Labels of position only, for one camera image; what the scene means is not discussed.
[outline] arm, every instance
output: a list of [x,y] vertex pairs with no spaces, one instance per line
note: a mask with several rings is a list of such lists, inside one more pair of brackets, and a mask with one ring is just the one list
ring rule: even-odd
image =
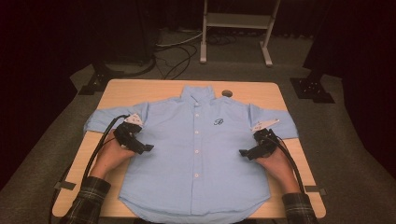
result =
[[268,173],[276,179],[284,193],[282,197],[290,224],[318,223],[308,195],[301,193],[286,155],[277,148],[268,158],[257,158]]
[[107,174],[134,155],[131,150],[120,146],[113,132],[108,135],[107,141],[99,151],[89,176],[81,183],[81,189],[72,207],[60,223],[98,222],[102,203],[111,187],[106,182]]

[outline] light blue shirt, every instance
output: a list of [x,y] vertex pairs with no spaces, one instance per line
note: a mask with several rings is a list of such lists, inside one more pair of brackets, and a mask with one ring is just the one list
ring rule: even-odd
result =
[[189,86],[180,97],[97,110],[85,128],[103,132],[115,117],[134,113],[143,121],[136,138],[154,149],[133,157],[120,200],[151,222],[245,219],[270,198],[263,168],[239,153],[239,149],[256,146],[252,127],[259,121],[279,119],[269,127],[276,135],[298,136],[287,111],[215,98],[212,87]]

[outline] human hand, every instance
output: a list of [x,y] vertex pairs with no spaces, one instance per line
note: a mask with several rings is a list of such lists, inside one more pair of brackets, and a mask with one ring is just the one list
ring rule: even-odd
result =
[[91,169],[90,176],[105,179],[108,172],[134,155],[132,150],[120,146],[113,132],[114,130],[108,134],[105,145],[99,150],[96,163]]
[[285,194],[301,192],[290,162],[279,147],[268,158],[257,158],[256,162],[279,182]]

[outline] white stand leg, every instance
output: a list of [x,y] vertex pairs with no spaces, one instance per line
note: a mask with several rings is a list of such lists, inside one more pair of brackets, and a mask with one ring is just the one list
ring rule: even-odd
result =
[[201,58],[200,63],[206,63],[206,23],[207,23],[207,0],[204,3],[204,21],[202,27]]
[[204,41],[201,42],[201,58],[199,62],[206,63],[206,43]]
[[268,48],[264,46],[264,42],[260,41],[260,46],[262,47],[262,56],[264,56],[265,65],[267,67],[272,67],[272,61],[270,57],[270,53],[268,52]]

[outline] shirt placket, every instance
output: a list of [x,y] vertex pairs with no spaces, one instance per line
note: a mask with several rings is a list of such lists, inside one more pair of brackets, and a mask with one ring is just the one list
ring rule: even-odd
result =
[[201,202],[203,199],[203,167],[202,167],[202,106],[199,103],[194,104],[194,139],[193,139],[193,169],[192,169],[192,198],[191,213],[194,215],[202,214]]

